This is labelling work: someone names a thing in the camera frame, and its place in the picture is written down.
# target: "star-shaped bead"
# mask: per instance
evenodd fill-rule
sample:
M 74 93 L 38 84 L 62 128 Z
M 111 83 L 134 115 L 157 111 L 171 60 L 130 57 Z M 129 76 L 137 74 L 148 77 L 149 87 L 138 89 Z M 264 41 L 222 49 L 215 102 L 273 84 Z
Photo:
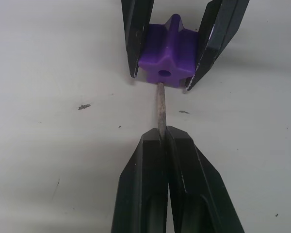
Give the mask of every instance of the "star-shaped bead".
M 197 32 L 183 28 L 179 15 L 166 24 L 150 24 L 138 65 L 147 71 L 149 83 L 179 87 L 180 80 L 195 74 Z

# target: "white table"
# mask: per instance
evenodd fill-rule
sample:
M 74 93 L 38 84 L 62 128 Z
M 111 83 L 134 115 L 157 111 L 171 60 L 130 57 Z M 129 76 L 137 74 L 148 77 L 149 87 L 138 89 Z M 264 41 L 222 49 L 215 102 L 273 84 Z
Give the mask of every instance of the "white table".
M 151 22 L 198 29 L 206 3 L 156 0 Z M 0 0 L 0 233 L 110 232 L 155 91 L 129 77 L 120 0 Z M 291 233 L 291 0 L 252 0 L 212 70 L 166 101 L 245 232 Z

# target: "bead hole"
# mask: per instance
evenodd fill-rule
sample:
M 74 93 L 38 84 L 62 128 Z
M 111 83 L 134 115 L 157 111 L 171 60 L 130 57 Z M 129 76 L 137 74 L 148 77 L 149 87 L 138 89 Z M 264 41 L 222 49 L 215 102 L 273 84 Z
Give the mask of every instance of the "bead hole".
M 159 75 L 161 75 L 163 77 L 168 77 L 171 75 L 171 73 L 168 70 L 160 70 Z

